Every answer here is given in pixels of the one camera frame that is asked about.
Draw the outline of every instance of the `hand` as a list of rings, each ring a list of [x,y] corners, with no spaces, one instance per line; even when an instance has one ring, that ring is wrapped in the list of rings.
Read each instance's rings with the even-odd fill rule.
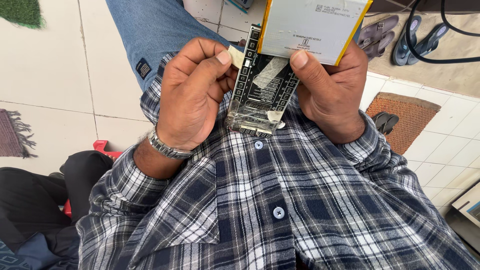
[[[300,79],[297,87],[300,107],[334,144],[355,141],[365,131],[359,107],[368,59],[355,42],[350,42],[338,66],[321,65],[310,53],[300,50],[290,58]]]
[[[221,43],[197,37],[165,67],[157,133],[167,146],[192,150],[212,132],[237,71]]]

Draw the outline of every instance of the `shirt pocket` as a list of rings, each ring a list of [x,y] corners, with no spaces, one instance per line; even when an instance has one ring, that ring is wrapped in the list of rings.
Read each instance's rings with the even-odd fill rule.
[[[181,244],[218,244],[215,162],[202,157],[187,165],[143,221],[136,257]]]

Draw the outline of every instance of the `blue and white checkered shirt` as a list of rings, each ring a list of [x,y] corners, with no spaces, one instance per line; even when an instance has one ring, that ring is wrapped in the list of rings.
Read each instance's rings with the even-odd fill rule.
[[[152,123],[173,56],[142,96]],[[368,116],[361,138],[335,146],[294,96],[286,126],[261,139],[225,128],[229,100],[172,180],[145,176],[137,145],[122,154],[77,223],[80,269],[478,269]]]

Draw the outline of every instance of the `flip-flop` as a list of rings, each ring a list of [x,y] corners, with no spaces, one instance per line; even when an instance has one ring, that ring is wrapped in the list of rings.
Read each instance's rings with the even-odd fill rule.
[[[390,114],[386,111],[381,111],[372,117],[372,121],[375,123],[375,127],[379,130],[390,118]]]
[[[385,53],[385,48],[392,42],[395,38],[395,32],[390,31],[386,34],[385,38],[377,41],[375,43],[371,43],[363,50],[368,56],[368,62],[372,61],[375,57],[382,57]]]
[[[395,28],[398,20],[398,15],[393,15],[362,28],[357,42],[358,46],[363,49],[376,41],[382,40],[390,30]]]
[[[416,32],[421,24],[421,17],[416,15],[413,17],[412,24],[410,24],[410,37],[412,40],[412,44],[415,46],[417,44],[417,35]],[[410,56],[411,52],[407,46],[407,25],[403,28],[402,34],[398,39],[398,42],[395,45],[395,49],[392,53],[393,62],[397,66],[404,66],[407,64],[408,57]]]
[[[431,53],[438,47],[438,40],[445,36],[448,29],[449,28],[444,23],[435,26],[430,34],[415,46],[415,51],[421,56]],[[418,62],[419,60],[413,54],[408,56],[407,65],[414,65]]]
[[[385,134],[385,136],[390,135],[393,131],[393,127],[398,123],[400,120],[400,117],[396,114],[389,114],[388,115],[388,121],[382,125],[381,130],[379,130],[382,134]]]

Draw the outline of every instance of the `white tile floor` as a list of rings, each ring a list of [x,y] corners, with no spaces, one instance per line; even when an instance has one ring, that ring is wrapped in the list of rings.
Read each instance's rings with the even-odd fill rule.
[[[230,41],[262,22],[266,0],[248,14],[223,0],[184,0],[203,25]],[[141,91],[107,5],[100,0],[39,0],[47,26],[17,27],[0,19],[0,108],[32,125],[36,159],[0,157],[0,166],[56,171],[67,156],[97,139],[124,150],[148,131]],[[368,73],[361,108],[380,92],[428,100],[442,110],[405,154],[440,211],[480,178],[480,98]]]

